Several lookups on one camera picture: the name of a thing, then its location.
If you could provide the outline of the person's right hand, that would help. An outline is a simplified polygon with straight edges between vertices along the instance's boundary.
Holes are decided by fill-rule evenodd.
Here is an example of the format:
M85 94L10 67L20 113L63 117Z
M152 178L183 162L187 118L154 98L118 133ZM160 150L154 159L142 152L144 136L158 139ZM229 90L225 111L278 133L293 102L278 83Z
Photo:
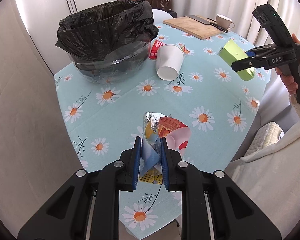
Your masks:
M298 84L295 82L294 77L288 74L283 74L283 72L279 68L275 68L275 72L278 76L280 76L281 81L285 85L288 93L290 95L295 95L298 88Z

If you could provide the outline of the right forearm cream sleeve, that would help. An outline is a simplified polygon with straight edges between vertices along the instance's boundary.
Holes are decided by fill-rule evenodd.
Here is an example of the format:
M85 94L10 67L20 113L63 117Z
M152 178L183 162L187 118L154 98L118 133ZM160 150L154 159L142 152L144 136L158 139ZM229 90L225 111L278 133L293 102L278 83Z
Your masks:
M289 100L300 118L300 104ZM231 162L225 172L288 236L300 220L300 120L278 142Z

